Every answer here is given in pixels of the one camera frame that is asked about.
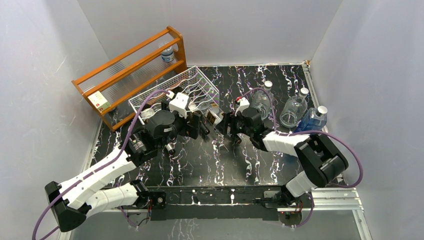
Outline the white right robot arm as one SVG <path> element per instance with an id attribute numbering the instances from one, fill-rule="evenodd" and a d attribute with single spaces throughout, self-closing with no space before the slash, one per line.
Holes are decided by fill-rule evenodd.
<path id="1" fill-rule="evenodd" d="M 216 128 L 234 139 L 239 134 L 248 136 L 259 150 L 283 153 L 299 160 L 302 172 L 281 187 L 282 202 L 288 207 L 295 207 L 303 194 L 325 187 L 349 166 L 346 157 L 327 135 L 320 132 L 283 135 L 266 127 L 259 111 L 253 107 L 224 113 Z"/>

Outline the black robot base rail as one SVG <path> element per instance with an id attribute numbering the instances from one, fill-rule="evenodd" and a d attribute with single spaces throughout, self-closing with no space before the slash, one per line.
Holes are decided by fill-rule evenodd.
<path id="1" fill-rule="evenodd" d="M 299 224 L 311 209 L 307 194 L 289 197 L 280 186 L 149 187 L 153 206 L 124 206 L 152 221 L 177 219 L 261 219 Z"/>

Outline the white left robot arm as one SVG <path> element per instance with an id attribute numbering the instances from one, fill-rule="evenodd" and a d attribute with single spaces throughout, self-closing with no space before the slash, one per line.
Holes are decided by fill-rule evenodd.
<path id="1" fill-rule="evenodd" d="M 141 180 L 133 180 L 119 187 L 103 188 L 120 175 L 130 172 L 163 150 L 170 154 L 178 136 L 197 139 L 208 134 L 204 116 L 200 111 L 181 117 L 177 111 L 158 110 L 143 124 L 137 123 L 129 130 L 129 139 L 104 159 L 80 175 L 57 183 L 52 181 L 44 189 L 51 204 L 50 209 L 61 232 L 79 227 L 87 218 L 120 206 L 163 209 L 166 194 L 149 191 Z"/>

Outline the clear square bottle gold cap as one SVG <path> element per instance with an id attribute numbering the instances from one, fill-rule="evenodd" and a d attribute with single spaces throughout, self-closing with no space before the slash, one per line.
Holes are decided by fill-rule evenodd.
<path id="1" fill-rule="evenodd" d="M 198 105 L 205 118 L 215 127 L 224 118 L 224 111 L 213 101 L 202 101 Z"/>

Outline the green wine bottle grey foil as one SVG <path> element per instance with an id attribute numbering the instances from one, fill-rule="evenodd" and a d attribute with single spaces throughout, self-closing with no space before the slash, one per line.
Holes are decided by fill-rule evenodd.
<path id="1" fill-rule="evenodd" d="M 157 110 L 149 108 L 141 112 L 146 139 L 149 144 L 155 147 L 165 147 L 170 154 L 174 154 L 175 150 L 172 146 L 172 138 L 170 134 L 173 130 L 173 123 L 176 117 L 169 110 Z"/>

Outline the round clear bottle white cap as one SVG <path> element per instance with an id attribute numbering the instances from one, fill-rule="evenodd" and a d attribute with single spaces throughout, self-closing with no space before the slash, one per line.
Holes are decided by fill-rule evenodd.
<path id="1" fill-rule="evenodd" d="M 274 100 L 274 95 L 271 92 L 272 86 L 273 83 L 266 80 L 263 83 L 264 91 L 257 90 L 252 97 L 252 102 L 250 103 L 251 108 L 255 108 L 259 111 L 262 120 L 267 119 L 272 111 L 271 103 Z"/>

